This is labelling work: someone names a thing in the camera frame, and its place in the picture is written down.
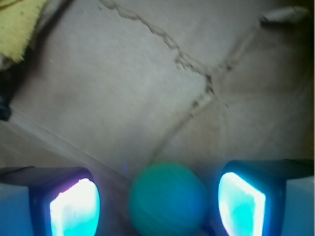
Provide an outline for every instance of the cracked floor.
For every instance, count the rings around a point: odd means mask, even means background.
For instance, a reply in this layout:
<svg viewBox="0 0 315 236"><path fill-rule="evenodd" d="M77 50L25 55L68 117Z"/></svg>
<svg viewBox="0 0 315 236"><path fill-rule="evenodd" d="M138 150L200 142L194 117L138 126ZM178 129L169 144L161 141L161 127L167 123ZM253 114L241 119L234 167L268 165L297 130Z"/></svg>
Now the cracked floor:
<svg viewBox="0 0 315 236"><path fill-rule="evenodd" d="M120 202L103 206L98 234L136 235L130 181L175 161L209 188L222 235L214 196L227 161L314 156L310 23L257 27L294 3L74 0L0 123L0 166L90 168L104 202Z"/></svg>

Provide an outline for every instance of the yellow towel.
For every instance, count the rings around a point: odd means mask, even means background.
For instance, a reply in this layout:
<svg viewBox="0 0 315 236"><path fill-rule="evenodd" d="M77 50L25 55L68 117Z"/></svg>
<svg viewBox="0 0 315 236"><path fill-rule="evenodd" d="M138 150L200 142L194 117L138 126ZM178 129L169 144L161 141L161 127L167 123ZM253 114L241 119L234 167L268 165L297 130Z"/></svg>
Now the yellow towel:
<svg viewBox="0 0 315 236"><path fill-rule="evenodd" d="M0 0L0 53L18 63L47 0Z"/></svg>

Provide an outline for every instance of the teal ball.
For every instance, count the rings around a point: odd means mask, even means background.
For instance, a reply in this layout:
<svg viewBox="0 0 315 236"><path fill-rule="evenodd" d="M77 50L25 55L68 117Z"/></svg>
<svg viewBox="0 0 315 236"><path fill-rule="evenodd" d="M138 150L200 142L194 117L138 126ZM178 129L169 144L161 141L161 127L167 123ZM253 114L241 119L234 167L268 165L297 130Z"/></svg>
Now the teal ball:
<svg viewBox="0 0 315 236"><path fill-rule="evenodd" d="M128 207L142 236L192 236L205 220L207 202L206 188L193 172L162 163L136 178Z"/></svg>

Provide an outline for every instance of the concrete floor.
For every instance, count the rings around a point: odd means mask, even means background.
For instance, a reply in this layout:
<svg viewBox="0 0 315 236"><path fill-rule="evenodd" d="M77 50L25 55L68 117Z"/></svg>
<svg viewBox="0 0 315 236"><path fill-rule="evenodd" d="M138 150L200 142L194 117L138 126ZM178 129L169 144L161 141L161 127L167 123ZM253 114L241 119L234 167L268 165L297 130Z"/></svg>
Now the concrete floor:
<svg viewBox="0 0 315 236"><path fill-rule="evenodd" d="M215 196L227 161L314 157L310 23L255 28L288 4L74 0L0 123L0 167L86 166L116 203L98 234L136 235L131 181L175 161L205 182L208 223L222 235Z"/></svg>

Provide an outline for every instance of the blue led light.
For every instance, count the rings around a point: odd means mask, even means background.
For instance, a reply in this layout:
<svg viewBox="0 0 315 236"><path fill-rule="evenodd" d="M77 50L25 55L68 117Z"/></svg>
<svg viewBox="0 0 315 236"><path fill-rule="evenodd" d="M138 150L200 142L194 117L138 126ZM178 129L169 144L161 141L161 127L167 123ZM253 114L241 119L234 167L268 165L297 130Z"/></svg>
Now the blue led light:
<svg viewBox="0 0 315 236"><path fill-rule="evenodd" d="M99 208L96 185L87 178L78 181L50 203L52 236L93 236Z"/></svg>
<svg viewBox="0 0 315 236"><path fill-rule="evenodd" d="M261 236L266 196L233 172L219 183L219 210L231 236Z"/></svg>

